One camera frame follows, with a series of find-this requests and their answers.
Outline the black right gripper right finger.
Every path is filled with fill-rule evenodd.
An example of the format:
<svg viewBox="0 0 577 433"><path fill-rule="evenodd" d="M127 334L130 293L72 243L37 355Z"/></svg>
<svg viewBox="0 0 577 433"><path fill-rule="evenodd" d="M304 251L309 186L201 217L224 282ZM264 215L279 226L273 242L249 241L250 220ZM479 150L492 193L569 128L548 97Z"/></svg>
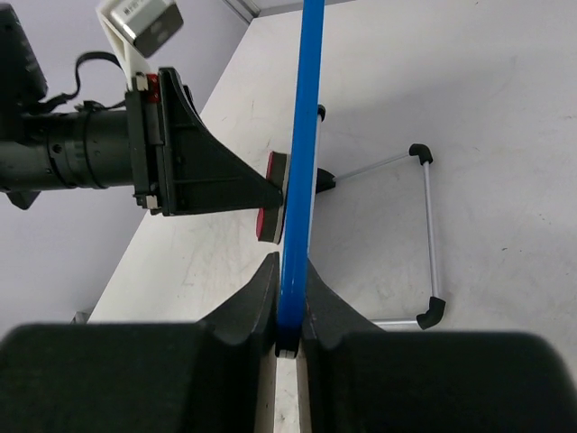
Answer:
<svg viewBox="0 0 577 433"><path fill-rule="evenodd" d="M307 276L304 432L573 432L576 389L541 337L385 331Z"/></svg>

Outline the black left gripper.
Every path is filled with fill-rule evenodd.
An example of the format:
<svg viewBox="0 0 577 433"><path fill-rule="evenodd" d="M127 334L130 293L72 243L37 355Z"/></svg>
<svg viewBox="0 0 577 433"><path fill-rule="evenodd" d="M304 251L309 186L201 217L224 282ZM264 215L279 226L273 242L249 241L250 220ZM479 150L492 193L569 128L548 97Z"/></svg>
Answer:
<svg viewBox="0 0 577 433"><path fill-rule="evenodd" d="M271 198L265 177L210 133L175 69L137 72L124 102L139 207L176 217L256 209Z"/></svg>

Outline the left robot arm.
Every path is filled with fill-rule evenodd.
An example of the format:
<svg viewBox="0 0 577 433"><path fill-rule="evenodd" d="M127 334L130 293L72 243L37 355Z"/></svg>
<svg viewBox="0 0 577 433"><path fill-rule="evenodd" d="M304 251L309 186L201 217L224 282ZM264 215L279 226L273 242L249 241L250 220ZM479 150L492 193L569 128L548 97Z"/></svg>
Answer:
<svg viewBox="0 0 577 433"><path fill-rule="evenodd" d="M131 186L139 207L165 217L276 209L280 186L206 128L173 68L148 58L181 27L173 1L104 1L97 17L112 49L105 60L124 74L124 100L105 106L72 100L48 86L14 8L1 6L1 190L20 209L43 191Z"/></svg>

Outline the red bone-shaped eraser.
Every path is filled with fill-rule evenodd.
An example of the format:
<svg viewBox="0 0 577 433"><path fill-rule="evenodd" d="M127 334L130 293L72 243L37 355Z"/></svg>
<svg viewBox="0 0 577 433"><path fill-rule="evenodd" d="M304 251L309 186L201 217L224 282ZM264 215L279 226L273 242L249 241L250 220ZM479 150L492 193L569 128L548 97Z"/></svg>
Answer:
<svg viewBox="0 0 577 433"><path fill-rule="evenodd" d="M258 212L256 236L259 242L280 243L284 226L289 163L290 157L286 153L271 152L269 155L266 180L273 187L273 194Z"/></svg>

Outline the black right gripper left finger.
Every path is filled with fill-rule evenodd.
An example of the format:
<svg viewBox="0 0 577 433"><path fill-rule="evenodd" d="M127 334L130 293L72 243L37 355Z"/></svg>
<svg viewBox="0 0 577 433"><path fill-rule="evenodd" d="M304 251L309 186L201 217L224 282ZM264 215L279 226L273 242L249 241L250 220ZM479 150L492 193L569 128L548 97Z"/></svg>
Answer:
<svg viewBox="0 0 577 433"><path fill-rule="evenodd" d="M279 257L194 323L30 325L1 344L4 432L270 432Z"/></svg>

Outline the blue-framed whiteboard with stand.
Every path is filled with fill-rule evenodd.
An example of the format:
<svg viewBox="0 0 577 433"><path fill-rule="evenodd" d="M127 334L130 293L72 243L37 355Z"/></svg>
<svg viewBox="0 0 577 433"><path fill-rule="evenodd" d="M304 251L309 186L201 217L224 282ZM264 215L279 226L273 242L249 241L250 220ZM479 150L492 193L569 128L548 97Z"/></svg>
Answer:
<svg viewBox="0 0 577 433"><path fill-rule="evenodd" d="M300 332L306 311L309 245L315 205L320 124L322 123L319 90L324 17L324 1L303 3L275 345L276 356L284 358L294 358L298 353ZM429 147L414 143L408 151L398 156L353 170L338 179L347 180L407 157L417 157L424 174L431 295L427 311L417 315L416 318L380 319L374 324L379 327L415 324L420 329L426 330L441 322L446 306L440 293L435 250L430 176L433 155Z"/></svg>

